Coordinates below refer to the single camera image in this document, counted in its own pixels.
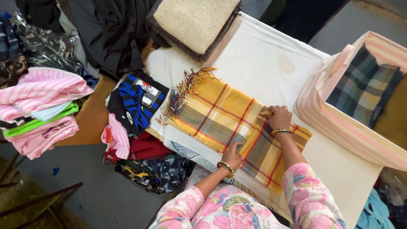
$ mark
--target hand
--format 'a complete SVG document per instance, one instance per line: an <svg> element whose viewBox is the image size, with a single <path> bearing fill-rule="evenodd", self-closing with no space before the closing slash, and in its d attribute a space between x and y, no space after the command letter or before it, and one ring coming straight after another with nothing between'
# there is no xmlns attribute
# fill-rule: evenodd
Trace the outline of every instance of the hand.
<svg viewBox="0 0 407 229"><path fill-rule="evenodd" d="M271 106L269 111L271 113L269 125L273 130L290 129L293 113L288 111L287 106Z"/></svg>
<svg viewBox="0 0 407 229"><path fill-rule="evenodd" d="M243 161L243 158L236 153L237 146L242 145L241 142L235 142L233 145L222 155L222 161L230 165L233 171L240 167L240 164Z"/></svg>

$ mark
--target stain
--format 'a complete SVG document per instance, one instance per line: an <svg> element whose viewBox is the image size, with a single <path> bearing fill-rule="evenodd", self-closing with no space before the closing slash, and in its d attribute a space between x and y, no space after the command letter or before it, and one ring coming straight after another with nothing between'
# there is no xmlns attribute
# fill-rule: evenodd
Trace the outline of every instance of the stain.
<svg viewBox="0 0 407 229"><path fill-rule="evenodd" d="M295 71L294 64L292 63L290 58L288 58L284 54L277 55L277 64L278 64L279 69L285 74L290 74Z"/></svg>

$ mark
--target yellow plaid shawl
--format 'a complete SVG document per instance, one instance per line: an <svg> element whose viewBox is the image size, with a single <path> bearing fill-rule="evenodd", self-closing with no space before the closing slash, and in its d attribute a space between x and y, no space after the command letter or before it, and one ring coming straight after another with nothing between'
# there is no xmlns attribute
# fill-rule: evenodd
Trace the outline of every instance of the yellow plaid shawl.
<svg viewBox="0 0 407 229"><path fill-rule="evenodd" d="M234 142L242 142L241 169L279 194L285 169L280 143L271 134L268 118L260 114L267 107L217 79L210 73L215 69L185 72L185 80L171 89L159 121L175 126L221 154ZM293 122L290 129L302 152L312 134Z"/></svg>

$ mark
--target green plaid fabric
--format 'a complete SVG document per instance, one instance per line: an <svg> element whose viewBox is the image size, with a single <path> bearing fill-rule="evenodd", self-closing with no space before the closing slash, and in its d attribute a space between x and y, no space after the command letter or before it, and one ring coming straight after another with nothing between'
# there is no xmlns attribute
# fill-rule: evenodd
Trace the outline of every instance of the green plaid fabric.
<svg viewBox="0 0 407 229"><path fill-rule="evenodd" d="M378 65L363 45L326 103L372 129L402 77L400 67Z"/></svg>

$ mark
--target gold bangle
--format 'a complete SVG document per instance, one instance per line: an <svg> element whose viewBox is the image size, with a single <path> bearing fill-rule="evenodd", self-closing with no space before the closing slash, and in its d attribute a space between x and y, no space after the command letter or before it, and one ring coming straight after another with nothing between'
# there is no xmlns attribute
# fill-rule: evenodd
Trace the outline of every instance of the gold bangle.
<svg viewBox="0 0 407 229"><path fill-rule="evenodd" d="M228 175L228 176L226 176L226 177L227 177L227 178L232 178L232 177L234 176L234 171L233 171L232 167L231 167L229 164L227 164L226 162L224 162L224 161L218 162L218 164L217 164L216 166L219 168L219 166L220 166L221 164L224 165L224 166L226 166L226 167L229 169L229 171L230 171L230 175Z"/></svg>
<svg viewBox="0 0 407 229"><path fill-rule="evenodd" d="M273 131L271 132L271 134L272 134L272 135L275 135L275 134L277 134L278 132L284 132L284 133L290 133L290 134L293 133L291 130L288 130L288 129L278 129L278 130L273 130Z"/></svg>

